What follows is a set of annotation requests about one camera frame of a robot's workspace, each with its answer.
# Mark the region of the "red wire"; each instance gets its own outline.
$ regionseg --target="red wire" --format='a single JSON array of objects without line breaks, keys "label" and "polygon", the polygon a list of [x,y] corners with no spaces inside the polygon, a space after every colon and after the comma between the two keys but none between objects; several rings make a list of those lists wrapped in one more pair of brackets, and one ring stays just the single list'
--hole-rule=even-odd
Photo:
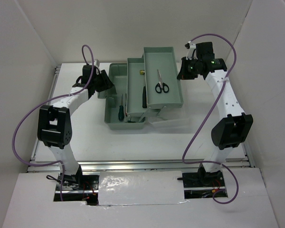
[{"label": "red wire", "polygon": [[218,181],[218,180],[215,180],[218,184],[219,184],[219,187],[218,187],[218,189],[220,189],[220,182]]},{"label": "red wire", "polygon": [[94,189],[92,188],[92,186],[89,184],[89,182],[87,182],[87,181],[86,181],[86,183],[89,185],[90,189],[92,190],[93,195],[95,195],[95,193],[94,193]]}]

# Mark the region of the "white enclosure wall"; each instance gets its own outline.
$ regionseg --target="white enclosure wall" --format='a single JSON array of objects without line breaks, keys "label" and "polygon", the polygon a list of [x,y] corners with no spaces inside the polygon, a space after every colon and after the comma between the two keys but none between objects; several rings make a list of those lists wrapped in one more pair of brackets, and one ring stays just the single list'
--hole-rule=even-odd
[{"label": "white enclosure wall", "polygon": [[[42,43],[12,0],[0,0],[0,227],[20,172],[13,155],[13,131],[24,114],[47,98],[54,66]],[[37,130],[37,112],[19,131],[17,149],[27,161]]]},{"label": "white enclosure wall", "polygon": [[285,3],[254,0],[235,48],[238,61],[230,81],[254,118],[247,141],[285,228]]},{"label": "white enclosure wall", "polygon": [[[211,32],[234,42],[251,0],[19,0],[58,63],[82,62],[83,44],[105,62],[140,57],[143,47],[173,46],[177,61],[184,44]],[[230,49],[219,40],[217,56]]]}]

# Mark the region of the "white table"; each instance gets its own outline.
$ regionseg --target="white table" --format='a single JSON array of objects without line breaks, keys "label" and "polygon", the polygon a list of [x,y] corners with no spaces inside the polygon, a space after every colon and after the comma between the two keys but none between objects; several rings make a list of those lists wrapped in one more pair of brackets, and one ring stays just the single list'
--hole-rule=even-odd
[{"label": "white table", "polygon": [[[53,202],[56,183],[45,178],[47,173],[23,173],[18,177],[3,227],[278,228],[260,170],[232,170],[240,191],[230,204],[220,205],[209,198],[174,205],[125,207]],[[234,180],[228,171],[223,170],[223,174],[232,197]]]},{"label": "white table", "polygon": [[[68,93],[75,80],[82,74],[81,63],[62,64],[54,94]],[[109,72],[110,63],[100,68]],[[190,125],[180,128],[156,129],[146,123],[142,130],[112,131],[104,123],[105,100],[94,94],[72,115],[73,137],[71,146],[77,161],[139,161],[180,160],[190,139],[214,102],[214,97],[202,77],[182,82],[186,85],[189,101]],[[191,146],[187,159],[205,159],[214,149],[211,129],[219,122],[215,109]],[[37,162],[54,161],[51,151],[38,142]],[[228,159],[243,160],[242,146],[233,150]]]}]

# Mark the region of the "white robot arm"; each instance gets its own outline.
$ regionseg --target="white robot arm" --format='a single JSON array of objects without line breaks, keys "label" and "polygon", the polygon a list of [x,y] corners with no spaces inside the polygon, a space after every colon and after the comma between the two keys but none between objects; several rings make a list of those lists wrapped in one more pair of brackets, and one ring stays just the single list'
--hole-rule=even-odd
[{"label": "white robot arm", "polygon": [[[189,49],[186,57],[182,58],[179,80],[195,79],[199,75],[204,77],[216,99],[226,80],[225,89],[218,100],[220,122],[212,129],[211,138],[215,149],[206,161],[223,163],[233,148],[244,142],[253,123],[252,115],[246,115],[233,92],[231,84],[226,78],[227,67],[223,59],[215,58],[212,42],[185,45]],[[205,172],[220,171],[220,166],[213,163],[203,164]]]},{"label": "white robot arm", "polygon": [[70,96],[64,97],[53,105],[43,105],[39,110],[38,139],[49,147],[57,161],[62,161],[65,167],[63,181],[79,184],[82,179],[82,170],[76,161],[70,146],[72,139],[71,115],[84,102],[97,92],[112,88],[114,85],[106,72],[99,70],[99,61],[94,61],[93,76],[82,92],[72,95],[86,86],[91,75],[91,65],[83,66],[83,75],[80,76],[70,91]]}]

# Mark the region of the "scissors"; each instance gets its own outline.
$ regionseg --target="scissors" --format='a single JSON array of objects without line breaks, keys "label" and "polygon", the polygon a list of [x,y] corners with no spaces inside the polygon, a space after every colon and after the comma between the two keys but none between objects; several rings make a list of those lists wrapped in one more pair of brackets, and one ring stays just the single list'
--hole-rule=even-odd
[{"label": "scissors", "polygon": [[169,92],[169,86],[162,82],[162,76],[160,74],[160,71],[157,69],[157,77],[158,77],[158,81],[159,83],[156,84],[155,86],[155,91],[158,93],[158,94],[161,94],[162,91],[166,94],[167,92]]}]

